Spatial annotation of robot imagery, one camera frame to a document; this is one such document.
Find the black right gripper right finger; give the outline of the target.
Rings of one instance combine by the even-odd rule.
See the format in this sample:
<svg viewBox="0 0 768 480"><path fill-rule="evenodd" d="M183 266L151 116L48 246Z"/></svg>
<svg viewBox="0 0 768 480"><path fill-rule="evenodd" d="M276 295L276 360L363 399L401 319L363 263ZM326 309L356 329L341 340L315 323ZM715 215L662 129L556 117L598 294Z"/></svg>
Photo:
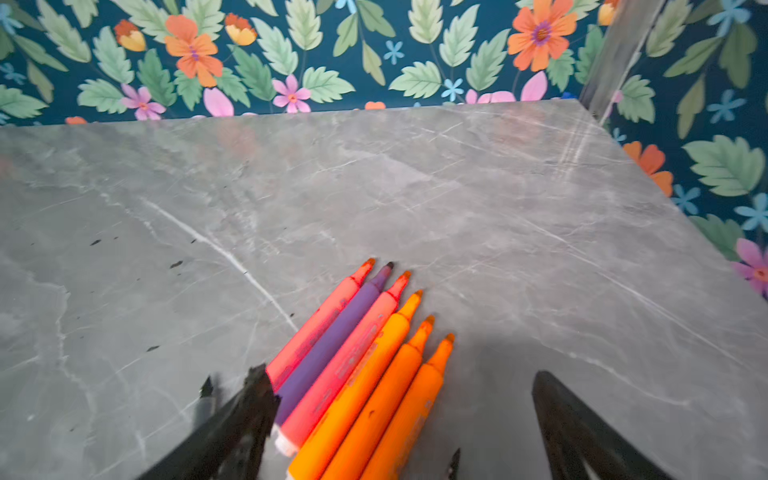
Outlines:
<svg viewBox="0 0 768 480"><path fill-rule="evenodd" d="M536 373L532 398L552 478L671 479L551 372Z"/></svg>

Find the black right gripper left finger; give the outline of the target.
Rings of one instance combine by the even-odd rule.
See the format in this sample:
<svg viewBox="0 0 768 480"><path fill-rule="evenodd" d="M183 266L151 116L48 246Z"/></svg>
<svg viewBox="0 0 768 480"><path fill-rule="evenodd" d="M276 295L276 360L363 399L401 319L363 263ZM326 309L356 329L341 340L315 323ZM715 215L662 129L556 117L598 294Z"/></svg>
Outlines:
<svg viewBox="0 0 768 480"><path fill-rule="evenodd" d="M279 405L266 366L251 367L240 391L139 477L256 479Z"/></svg>

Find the purple highlighter pen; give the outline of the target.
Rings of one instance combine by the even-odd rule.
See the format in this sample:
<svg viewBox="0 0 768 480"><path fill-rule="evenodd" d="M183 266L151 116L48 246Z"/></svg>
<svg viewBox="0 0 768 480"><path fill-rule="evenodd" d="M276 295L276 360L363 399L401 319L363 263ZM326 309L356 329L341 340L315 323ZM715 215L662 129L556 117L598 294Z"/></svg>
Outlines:
<svg viewBox="0 0 768 480"><path fill-rule="evenodd" d="M315 383L337 351L354 331L367 311L382 293L394 263L388 262L369 281L366 281L352 299L339 310L334 321L319 337L296 369L276 391L280 398L274 420L281 427Z"/></svg>

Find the pink red highlighter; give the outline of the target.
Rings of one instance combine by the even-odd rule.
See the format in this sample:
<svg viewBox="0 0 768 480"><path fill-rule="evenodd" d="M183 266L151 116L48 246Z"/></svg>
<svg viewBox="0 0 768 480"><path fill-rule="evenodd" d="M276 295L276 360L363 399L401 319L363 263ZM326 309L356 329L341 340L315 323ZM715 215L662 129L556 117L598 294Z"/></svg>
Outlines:
<svg viewBox="0 0 768 480"><path fill-rule="evenodd" d="M355 273L346 277L268 364L266 373L275 392L358 293L375 263L374 258L369 258Z"/></svg>

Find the orange highlighter group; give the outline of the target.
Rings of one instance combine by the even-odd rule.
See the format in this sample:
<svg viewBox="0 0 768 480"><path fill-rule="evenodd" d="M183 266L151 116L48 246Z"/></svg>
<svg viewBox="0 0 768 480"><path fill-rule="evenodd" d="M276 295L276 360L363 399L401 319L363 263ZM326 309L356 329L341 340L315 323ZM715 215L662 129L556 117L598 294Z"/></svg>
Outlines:
<svg viewBox="0 0 768 480"><path fill-rule="evenodd" d="M443 386L454 342L455 334L449 333L417 371L361 476L363 480L399 478Z"/></svg>

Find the brown cap beige marker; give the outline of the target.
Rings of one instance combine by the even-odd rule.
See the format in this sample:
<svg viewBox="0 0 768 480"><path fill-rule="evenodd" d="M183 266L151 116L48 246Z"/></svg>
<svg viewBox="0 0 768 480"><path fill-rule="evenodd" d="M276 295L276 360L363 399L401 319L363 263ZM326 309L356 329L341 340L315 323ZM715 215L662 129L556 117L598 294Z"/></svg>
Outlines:
<svg viewBox="0 0 768 480"><path fill-rule="evenodd" d="M200 388L198 399L195 403L192 427L197 430L214 414L216 410L216 395L214 382L208 376Z"/></svg>

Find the dark brown marker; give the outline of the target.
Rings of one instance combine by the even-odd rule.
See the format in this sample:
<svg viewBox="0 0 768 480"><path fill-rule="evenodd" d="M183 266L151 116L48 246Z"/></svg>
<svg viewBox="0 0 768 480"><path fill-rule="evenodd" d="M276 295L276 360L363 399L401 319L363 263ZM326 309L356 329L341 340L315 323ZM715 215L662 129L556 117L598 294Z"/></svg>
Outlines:
<svg viewBox="0 0 768 480"><path fill-rule="evenodd" d="M458 469L460 465L460 459L461 459L461 449L458 448L451 457L450 463L446 471L446 477L445 477L446 480L458 479Z"/></svg>

